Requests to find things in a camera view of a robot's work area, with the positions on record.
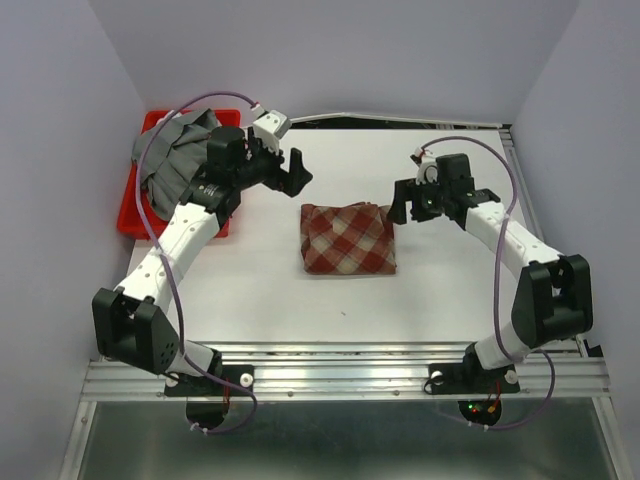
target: white connector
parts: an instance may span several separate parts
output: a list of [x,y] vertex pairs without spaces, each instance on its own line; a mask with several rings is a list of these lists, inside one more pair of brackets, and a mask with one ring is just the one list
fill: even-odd
[[436,157],[431,150],[424,150],[422,148],[416,149],[416,157],[422,160],[422,163],[418,167],[418,173],[416,174],[416,183],[418,185],[424,183],[435,183],[438,180],[438,165],[436,164]]
[[265,111],[262,106],[257,104],[252,110],[257,114],[263,112],[253,122],[253,133],[256,138],[262,141],[262,145],[275,153],[280,153],[280,140],[284,137],[285,133],[291,128],[291,121],[289,118],[276,110]]

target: folded cloth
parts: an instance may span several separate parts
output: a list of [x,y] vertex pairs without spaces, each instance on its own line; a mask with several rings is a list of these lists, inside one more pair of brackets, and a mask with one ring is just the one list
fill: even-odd
[[342,208],[302,205],[300,240],[305,271],[324,275],[396,273],[388,210],[371,203]]

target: cable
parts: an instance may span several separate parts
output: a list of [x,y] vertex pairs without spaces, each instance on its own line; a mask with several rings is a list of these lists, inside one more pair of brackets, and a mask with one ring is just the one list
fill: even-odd
[[176,375],[172,375],[170,373],[163,373],[162,375],[166,378],[173,380],[176,383],[180,383],[180,378],[178,378]]
[[496,397],[496,401],[493,402],[493,408],[496,408],[498,403],[500,403],[500,396],[502,395],[502,392],[500,391],[500,380],[496,380],[496,387],[498,388],[498,396]]
[[[425,143],[421,148],[422,150],[426,150],[431,145],[435,145],[436,143],[446,142],[449,140],[462,140],[466,142],[475,143],[476,145],[480,145],[484,149],[491,152],[493,156],[496,157],[500,161],[500,163],[502,163],[505,170],[507,171],[507,174],[509,175],[509,180],[511,182],[511,192],[512,192],[511,202],[507,207],[504,218],[502,220],[502,224],[500,225],[500,233],[498,235],[498,245],[496,246],[496,259],[495,259],[495,264],[493,269],[493,329],[496,335],[496,341],[498,343],[498,347],[500,348],[500,351],[502,352],[502,354],[505,357],[507,357],[512,363],[518,363],[519,360],[515,359],[505,348],[504,342],[502,341],[502,335],[500,333],[500,265],[502,260],[502,251],[504,250],[505,237],[507,234],[507,226],[509,224],[509,219],[511,218],[511,214],[513,213],[513,210],[516,207],[516,203],[518,201],[518,185],[516,183],[516,177],[513,171],[511,170],[509,163],[504,159],[502,155],[500,155],[500,153],[498,153],[497,150],[487,145],[482,140],[478,140],[476,138],[466,137],[464,135],[452,135],[448,137],[436,138],[434,140],[431,140]],[[542,404],[540,405],[538,410],[536,410],[534,413],[532,413],[529,417],[525,418],[524,420],[511,423],[508,425],[488,427],[489,430],[509,430],[512,428],[520,427],[522,425],[529,423],[534,418],[538,417],[538,415],[540,415],[549,406],[551,397],[553,395],[553,391],[556,386],[556,369],[555,369],[555,366],[553,365],[553,361],[551,360],[551,357],[547,352],[545,352],[544,350],[536,350],[536,352],[539,352],[542,355],[544,355],[547,362],[549,362],[549,369],[551,370],[551,382],[549,384],[549,391],[547,392],[547,396],[542,401]]]
[[184,105],[181,105],[180,107],[174,109],[164,118],[164,120],[162,120],[162,122],[160,122],[160,124],[158,125],[158,128],[156,129],[155,132],[153,132],[153,134],[149,138],[149,141],[147,142],[147,145],[144,147],[144,150],[142,151],[142,155],[140,155],[140,160],[138,160],[138,168],[136,172],[136,194],[135,194],[136,208],[138,209],[138,215],[140,215],[140,219],[142,220],[144,229],[146,230],[147,235],[149,235],[149,238],[151,239],[153,246],[159,252],[160,261],[162,262],[162,266],[164,267],[164,271],[167,275],[169,288],[171,289],[171,294],[173,295],[173,300],[176,304],[176,311],[178,314],[178,329],[179,329],[179,337],[180,337],[180,345],[179,345],[180,353],[183,355],[184,360],[191,366],[191,368],[193,368],[196,372],[198,372],[203,377],[206,377],[212,382],[222,385],[223,387],[233,388],[234,390],[242,392],[243,394],[251,397],[251,400],[253,401],[251,412],[249,412],[249,414],[240,423],[232,427],[216,428],[216,429],[208,430],[206,428],[201,428],[198,424],[191,424],[192,429],[199,430],[205,435],[228,433],[246,425],[253,418],[253,415],[256,413],[256,410],[258,409],[258,399],[256,398],[256,396],[251,390],[241,387],[240,385],[236,385],[234,383],[222,380],[221,378],[218,378],[215,375],[212,375],[209,372],[203,370],[198,365],[196,365],[196,363],[193,360],[191,360],[191,358],[189,358],[189,356],[187,355],[185,350],[184,313],[182,310],[182,302],[180,301],[180,295],[178,294],[178,284],[176,283],[175,277],[173,275],[173,271],[171,270],[169,259],[167,258],[167,255],[164,252],[164,250],[162,249],[162,245],[160,245],[160,241],[158,240],[158,237],[154,233],[153,229],[151,228],[149,219],[147,218],[147,215],[144,213],[144,209],[142,208],[142,196],[141,196],[142,187],[141,187],[140,181],[142,178],[141,177],[142,166],[144,165],[144,161],[147,158],[147,153],[149,152],[149,148],[151,147],[151,144],[153,143],[153,141],[158,137],[158,134],[160,133],[160,131],[167,125],[167,123],[169,123],[171,119],[175,115],[177,115],[179,112],[181,112],[185,108],[190,107],[194,103],[199,102],[200,100],[203,100],[208,97],[217,97],[217,96],[236,97],[241,100],[244,100],[251,107],[257,104],[257,102],[253,101],[251,98],[247,97],[246,95],[242,95],[241,93],[220,90],[220,91],[214,91],[214,92],[209,92],[209,93],[199,95],[189,100]]
[[[500,380],[496,380],[496,393],[498,394],[498,396],[500,396]],[[485,402],[488,402],[489,400],[491,400],[492,396],[493,396],[493,390],[489,390],[489,395],[487,396],[487,399],[485,400]]]

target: metal extrusion frame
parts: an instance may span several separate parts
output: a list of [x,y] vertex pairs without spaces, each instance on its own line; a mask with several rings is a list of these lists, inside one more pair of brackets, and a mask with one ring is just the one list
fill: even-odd
[[418,118],[418,117],[406,117],[404,115],[388,115],[377,113],[362,113],[362,112],[334,112],[334,113],[322,113],[318,115],[307,115],[304,117],[292,118],[292,123],[311,122],[316,120],[326,120],[332,118],[357,118],[364,120],[384,120],[388,122],[405,122],[416,124],[436,124],[438,130],[453,130],[454,125],[463,126],[468,129],[475,130],[477,128],[493,128],[498,129],[502,127],[501,123],[478,123],[478,122],[464,122],[464,121],[451,121],[451,120],[437,120],[433,118]]
[[[432,362],[456,362],[466,343],[443,344],[207,344],[222,352],[225,365],[252,364],[254,393],[261,402],[463,400],[468,396],[425,395]],[[555,397],[608,397],[604,360],[582,358],[573,341],[548,348],[556,366]],[[531,355],[516,366],[519,397],[544,398],[549,366]],[[82,402],[185,401],[164,396],[165,378],[120,362],[89,365]],[[197,397],[189,400],[220,401]],[[250,401],[239,397],[234,401]]]
[[[322,115],[318,118],[329,116],[336,115]],[[389,119],[377,115],[359,117]],[[497,124],[469,126],[501,127]],[[521,186],[520,201],[527,226],[542,238],[511,134],[505,129],[500,129],[499,134],[508,161],[514,167]],[[467,345],[468,343],[209,344],[223,353],[225,364],[250,363],[255,366],[254,392],[258,400],[265,403],[467,399],[466,396],[430,396],[422,390],[430,373],[427,364],[460,361]],[[555,342],[547,346],[546,350],[557,370],[554,398],[592,398],[615,475],[619,479],[632,479],[630,462],[611,403],[609,376],[604,359],[587,357],[584,342],[580,338],[576,341]],[[503,395],[504,398],[544,398],[549,388],[549,366],[544,357],[531,355],[516,366],[516,371],[522,391],[516,395]],[[60,480],[77,480],[80,475],[97,402],[186,400],[165,397],[164,387],[164,377],[108,359],[91,362]],[[189,400],[221,399],[199,397]],[[250,399],[238,397],[234,401]]]

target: white table surface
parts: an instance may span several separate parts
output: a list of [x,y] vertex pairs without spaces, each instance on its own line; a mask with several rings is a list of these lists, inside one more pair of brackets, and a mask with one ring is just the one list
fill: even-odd
[[[243,193],[226,239],[212,240],[180,285],[187,338],[254,342],[474,341],[492,332],[493,255],[446,217],[396,226],[395,276],[318,277],[300,256],[300,205],[390,204],[395,180],[415,175],[408,158],[437,130],[292,130],[283,148],[302,150],[313,181],[296,198],[257,186]],[[498,132],[456,132],[504,153]],[[476,188],[507,204],[502,165],[469,142],[433,147],[436,155],[466,153]],[[520,205],[514,218],[524,224]],[[136,242],[129,270],[149,242]],[[506,321],[516,281],[502,272]],[[170,318],[175,321],[173,304]]]

